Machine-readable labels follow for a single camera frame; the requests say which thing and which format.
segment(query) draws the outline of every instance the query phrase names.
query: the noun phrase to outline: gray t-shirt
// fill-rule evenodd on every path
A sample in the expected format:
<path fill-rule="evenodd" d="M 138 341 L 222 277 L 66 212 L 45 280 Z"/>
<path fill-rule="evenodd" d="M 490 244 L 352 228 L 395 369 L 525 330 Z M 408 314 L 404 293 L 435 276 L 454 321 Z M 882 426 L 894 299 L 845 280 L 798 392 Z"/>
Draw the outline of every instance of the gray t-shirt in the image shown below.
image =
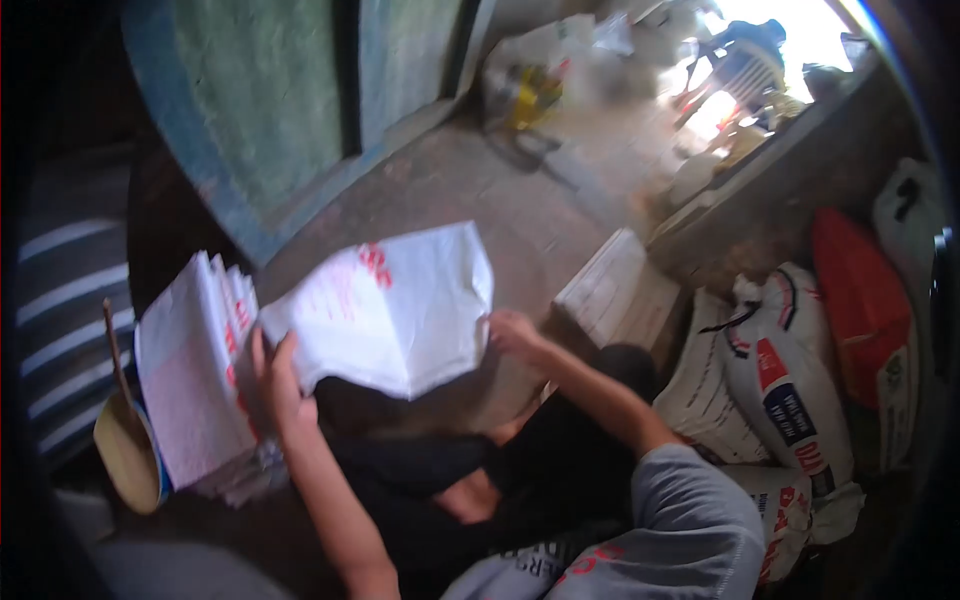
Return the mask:
<path fill-rule="evenodd" d="M 453 582 L 443 600 L 753 595 L 763 527 L 733 480 L 692 448 L 667 444 L 640 460 L 631 491 L 635 529 L 579 555 L 568 543 L 548 542 L 491 556 Z"/>

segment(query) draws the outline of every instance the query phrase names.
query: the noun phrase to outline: white plastic chair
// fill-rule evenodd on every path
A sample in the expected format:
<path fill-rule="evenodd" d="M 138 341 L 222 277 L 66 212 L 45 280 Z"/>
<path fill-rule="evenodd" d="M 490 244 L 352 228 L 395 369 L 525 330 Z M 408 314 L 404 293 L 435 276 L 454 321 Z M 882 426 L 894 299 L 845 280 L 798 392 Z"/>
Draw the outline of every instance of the white plastic chair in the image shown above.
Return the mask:
<path fill-rule="evenodd" d="M 686 125 L 690 117 L 707 102 L 710 96 L 718 91 L 725 91 L 733 96 L 740 108 L 741 114 L 738 115 L 738 118 L 750 116 L 750 114 L 742 113 L 751 104 L 765 105 L 766 99 L 763 97 L 763 93 L 766 90 L 774 89 L 778 92 L 786 92 L 786 84 L 783 82 L 783 68 L 770 58 L 767 52 L 744 40 L 735 41 L 725 47 L 724 50 L 727 55 L 720 59 L 720 62 L 713 68 L 713 73 L 720 72 L 734 56 L 742 57 L 746 55 L 747 59 L 744 61 L 743 68 L 725 84 L 717 81 L 711 73 L 699 88 L 689 92 L 688 97 L 696 97 L 698 93 L 700 97 L 691 106 L 687 107 L 684 114 L 677 119 L 674 124 L 676 129 Z"/>

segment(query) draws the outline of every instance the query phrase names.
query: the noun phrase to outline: knee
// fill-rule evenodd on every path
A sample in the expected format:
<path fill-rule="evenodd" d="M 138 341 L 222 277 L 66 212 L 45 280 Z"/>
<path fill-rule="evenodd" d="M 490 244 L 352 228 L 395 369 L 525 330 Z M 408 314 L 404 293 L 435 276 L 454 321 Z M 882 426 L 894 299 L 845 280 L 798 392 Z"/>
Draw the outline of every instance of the knee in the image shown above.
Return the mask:
<path fill-rule="evenodd" d="M 611 344 L 600 348 L 591 365 L 631 388 L 648 403 L 653 402 L 659 391 L 654 359 L 639 346 Z"/>

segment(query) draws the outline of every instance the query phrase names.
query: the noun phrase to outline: wall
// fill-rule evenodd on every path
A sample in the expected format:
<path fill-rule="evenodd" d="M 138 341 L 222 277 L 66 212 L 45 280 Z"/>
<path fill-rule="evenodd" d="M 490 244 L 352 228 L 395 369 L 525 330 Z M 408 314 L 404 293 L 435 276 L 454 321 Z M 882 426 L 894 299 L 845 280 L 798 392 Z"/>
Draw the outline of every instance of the wall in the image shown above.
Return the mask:
<path fill-rule="evenodd" d="M 923 151 L 906 98 L 883 64 L 854 73 L 850 84 L 808 108 L 716 189 L 710 209 L 655 231 L 651 259 L 683 285 L 726 294 L 738 273 L 763 280 L 783 261 L 807 262 L 818 206 L 868 221 L 898 160 Z"/>

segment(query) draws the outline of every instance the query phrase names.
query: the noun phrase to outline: wooden stick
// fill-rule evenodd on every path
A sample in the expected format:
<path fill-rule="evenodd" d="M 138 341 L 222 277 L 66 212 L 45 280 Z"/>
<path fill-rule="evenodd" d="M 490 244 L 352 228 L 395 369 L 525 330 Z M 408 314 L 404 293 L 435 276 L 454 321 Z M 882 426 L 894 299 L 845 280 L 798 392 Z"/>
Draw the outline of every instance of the wooden stick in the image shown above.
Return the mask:
<path fill-rule="evenodd" d="M 130 393 L 130 386 L 127 385 L 127 377 L 123 374 L 123 365 L 120 364 L 120 348 L 117 346 L 117 336 L 113 333 L 113 313 L 110 310 L 109 298 L 104 298 L 104 321 L 107 323 L 107 341 L 110 344 L 110 356 L 113 358 L 113 377 L 120 388 L 120 393 L 135 416 L 133 396 Z"/>

